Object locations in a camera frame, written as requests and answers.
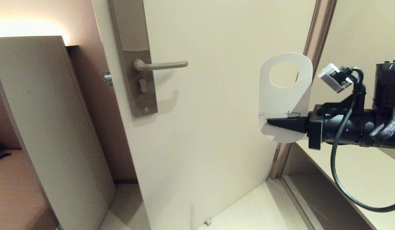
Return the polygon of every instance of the door hanger hole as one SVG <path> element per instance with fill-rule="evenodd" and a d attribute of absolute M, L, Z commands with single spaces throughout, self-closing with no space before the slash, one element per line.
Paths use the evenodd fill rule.
<path fill-rule="evenodd" d="M 273 85 L 285 88 L 297 81 L 298 65 L 292 61 L 281 61 L 270 70 L 270 81 Z"/>

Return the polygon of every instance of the wall light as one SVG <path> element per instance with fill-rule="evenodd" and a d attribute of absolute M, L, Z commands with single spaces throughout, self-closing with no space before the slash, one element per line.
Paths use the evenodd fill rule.
<path fill-rule="evenodd" d="M 69 35 L 66 30 L 54 22 L 45 19 L 0 20 L 0 37 L 48 35 L 61 35 L 64 43 L 69 45 Z"/>

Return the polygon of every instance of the white door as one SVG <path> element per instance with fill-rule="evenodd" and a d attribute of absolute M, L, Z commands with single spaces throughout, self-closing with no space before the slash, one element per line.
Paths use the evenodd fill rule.
<path fill-rule="evenodd" d="M 93 0 L 152 229 L 196 229 L 266 179 L 277 143 L 259 131 L 260 67 L 303 53 L 315 3 L 145 0 L 152 63 L 189 66 L 154 71 L 159 111 L 135 118 L 107 0 Z"/>

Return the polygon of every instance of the brown cushion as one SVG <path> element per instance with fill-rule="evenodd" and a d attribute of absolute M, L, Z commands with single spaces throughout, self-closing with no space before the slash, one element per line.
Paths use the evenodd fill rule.
<path fill-rule="evenodd" d="M 6 149 L 21 149 L 0 96 L 0 144 Z"/>
<path fill-rule="evenodd" d="M 0 160 L 0 230 L 54 230 L 56 221 L 22 150 Z"/>

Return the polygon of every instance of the door handle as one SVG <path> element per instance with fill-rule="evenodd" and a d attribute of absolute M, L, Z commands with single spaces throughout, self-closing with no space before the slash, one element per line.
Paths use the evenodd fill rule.
<path fill-rule="evenodd" d="M 147 71 L 147 70 L 165 70 L 187 67 L 189 65 L 188 61 L 178 61 L 169 63 L 159 63 L 159 64 L 145 64 L 141 59 L 135 59 L 132 66 L 137 71 Z"/>

